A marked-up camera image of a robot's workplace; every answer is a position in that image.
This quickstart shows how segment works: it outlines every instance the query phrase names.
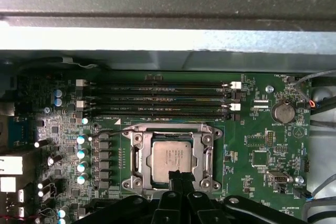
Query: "capacitor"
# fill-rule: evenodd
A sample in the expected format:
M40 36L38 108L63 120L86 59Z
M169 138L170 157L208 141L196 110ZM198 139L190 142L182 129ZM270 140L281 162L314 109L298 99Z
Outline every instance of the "capacitor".
M89 119L87 119L87 118L82 119L82 124L88 124L88 123L89 123Z
M46 186L45 188L42 188L41 191L38 192L39 197L45 196L48 192L50 192L50 186Z
M40 183L37 184L37 188L38 189L42 189L44 187L46 187L47 185L49 185L51 183L49 178L46 178L45 180L41 181Z
M48 157L48 165L51 166L51 165L57 163L60 160L62 160L61 155L56 155L54 157Z
M77 183L79 185L83 185L85 181L87 181L89 178L89 175L87 173L82 173L78 178L77 178Z
M64 218L58 220L58 224L68 224L68 223L70 223L70 218L67 215Z
M78 136L76 141L78 144L83 144L87 139L88 139L88 136L83 134L81 136Z
M88 149L81 149L80 151L77 152L77 157L79 159L83 159L88 154L89 154Z
M55 105L56 107L60 107L60 106L62 106L62 99L59 99L59 98L55 99L55 101L54 101L54 105Z
M43 223L43 219L44 219L43 216L41 216L41 217L37 217L37 218L34 220L34 223L35 223L35 224L42 224L42 223Z
M59 218L64 218L68 213L69 213L70 209L68 206L63 206L61 207L61 209L57 212L57 216Z
M77 166L77 171L80 173L84 172L87 168L89 167L88 162L82 161L78 166Z
M46 146L48 144L49 144L49 141L47 139L43 139L43 140L35 142L34 146L35 146L35 148L40 148L40 147Z
M62 97L63 95L63 92L60 90L60 89L57 89L54 91L54 96L57 97L57 98L60 98Z

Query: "green circuit board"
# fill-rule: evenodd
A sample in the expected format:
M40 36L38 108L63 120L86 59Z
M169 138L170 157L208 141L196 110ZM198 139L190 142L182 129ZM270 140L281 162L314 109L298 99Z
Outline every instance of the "green circuit board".
M293 83L288 82L289 77L292 78L291 75L273 73L115 71L65 73L53 81L46 78L26 80L28 85L25 87L34 100L34 120L44 121L44 127L37 129L37 134L39 138L49 137L53 140L54 145L48 148L48 152L56 151L63 156L61 162L45 168L40 178L65 180L66 188L56 198L56 209L74 206L70 208L70 216L72 220L76 220L79 217L77 208L90 203L94 198L122 199L134 194L121 186L131 175L130 140L121 134L110 137L111 172L110 185L106 189L99 188L99 169L95 165L99 162L99 157L94 152L99 145L93 141L78 146L76 138L79 135L96 134L105 129L119 131L142 122L206 123L224 132L222 137L214 141L213 179L221 184L221 189L213 192L214 197L221 200L229 195L241 195L299 218L305 200L295 197L292 189L298 186L295 180L298 176L304 178L305 181L300 184L304 186L309 172L310 110L295 91ZM234 120L226 120L201 116L155 118L97 115L88 118L89 122L83 124L73 109L76 104L76 79L97 83L99 80L110 80L112 83L150 83L153 80L158 83L241 82L240 111L235 111L239 116ZM272 86L274 91L266 92L267 86ZM309 95L310 83L307 82L303 88ZM56 89L62 90L64 96L62 105L58 107L54 106L56 98L53 93ZM274 108L281 102L290 103L295 111L293 119L288 123L279 123L272 115ZM45 107L50 108L48 114L45 113ZM207 108L200 109L200 113L206 110ZM80 160L76 157L76 152L81 148L90 150L90 155L83 159L91 164L88 172L90 178L84 185L77 183L79 173L76 167ZM270 180L270 172L274 171L288 176L284 192L280 193ZM46 222L54 223L55 220L46 219Z

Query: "screw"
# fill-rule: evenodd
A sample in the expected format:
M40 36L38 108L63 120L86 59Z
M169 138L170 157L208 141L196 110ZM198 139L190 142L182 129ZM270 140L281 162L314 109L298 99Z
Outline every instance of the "screw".
M202 197L202 194L201 194L201 193L198 193L198 192L195 192L195 193L194 193L194 197L195 197L195 198L201 198L201 197Z
M136 204L136 205L140 204L141 202L143 202L143 199L141 199L141 198L137 198L133 201L133 203Z
M209 180L202 181L202 187L203 188L209 188L209 186L210 186L210 181Z
M134 180L134 184L135 184L136 186L141 186L141 185L142 185L142 181L139 180L139 179L136 179L136 180Z
M267 93L271 94L274 92L274 87L272 87L271 85L267 85L265 90Z
M295 178L295 182L299 185L302 185L305 181L304 181L304 178L302 176L297 176Z
M134 142L140 143L142 141L142 136L141 135L135 135L134 136Z
M176 196L176 193L174 193L173 191L168 193L169 198L174 198L175 196Z
M50 113L50 108L49 107L45 107L43 109L43 111L44 111L44 113L49 114Z
M203 143L204 144L208 144L208 143L210 143L211 142L211 136L205 136L204 138L203 138Z
M239 203L239 200L237 198L231 198L229 199L229 201L232 203L232 204L237 204Z

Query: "red wire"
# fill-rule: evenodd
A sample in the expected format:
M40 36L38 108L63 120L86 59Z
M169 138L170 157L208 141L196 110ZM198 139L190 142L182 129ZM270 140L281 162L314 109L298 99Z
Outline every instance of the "red wire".
M312 100L309 101L309 105L310 105L312 108L315 108L315 107L316 107L315 102L312 101Z

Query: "cpu socket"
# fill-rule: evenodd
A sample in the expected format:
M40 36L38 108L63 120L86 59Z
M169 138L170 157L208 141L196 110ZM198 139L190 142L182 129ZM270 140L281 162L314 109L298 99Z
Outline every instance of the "cpu socket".
M142 195L168 189L170 170L192 172L195 190L221 188L213 180L214 141L221 130L205 123L139 123L123 132L131 140L131 177L122 182L124 189Z

